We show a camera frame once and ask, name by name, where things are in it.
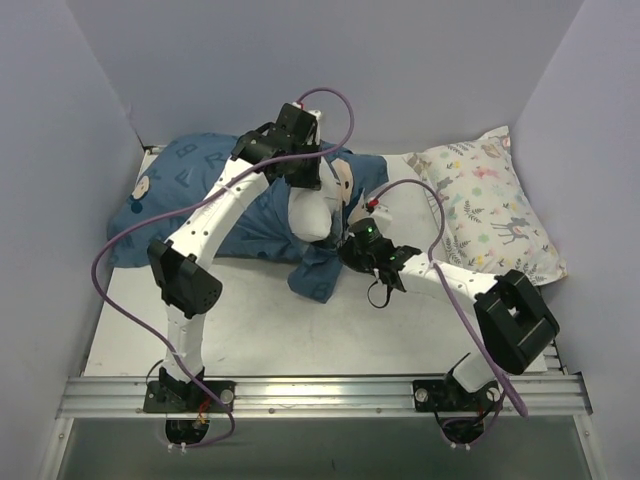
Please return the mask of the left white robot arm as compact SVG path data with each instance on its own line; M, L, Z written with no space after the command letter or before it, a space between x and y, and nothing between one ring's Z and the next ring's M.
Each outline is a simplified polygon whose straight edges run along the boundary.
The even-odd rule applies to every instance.
M238 139L206 205L166 241L150 243L147 253L166 305L171 344L159 372L159 400L180 411L203 401L204 320L222 294L221 282L209 272L213 259L247 208L276 179L320 188L320 119L320 111L299 102L284 104L275 121Z

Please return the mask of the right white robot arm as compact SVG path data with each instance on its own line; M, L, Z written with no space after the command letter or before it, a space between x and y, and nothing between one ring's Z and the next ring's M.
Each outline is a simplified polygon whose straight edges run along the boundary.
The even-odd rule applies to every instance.
M385 238L365 218L347 230L339 257L350 269L373 276L389 292L448 301L478 349L452 368L443 385L446 402L465 409L480 389L496 381L519 409L523 401L507 378L521 375L559 334L560 326L537 288L522 272L493 275L466 270Z

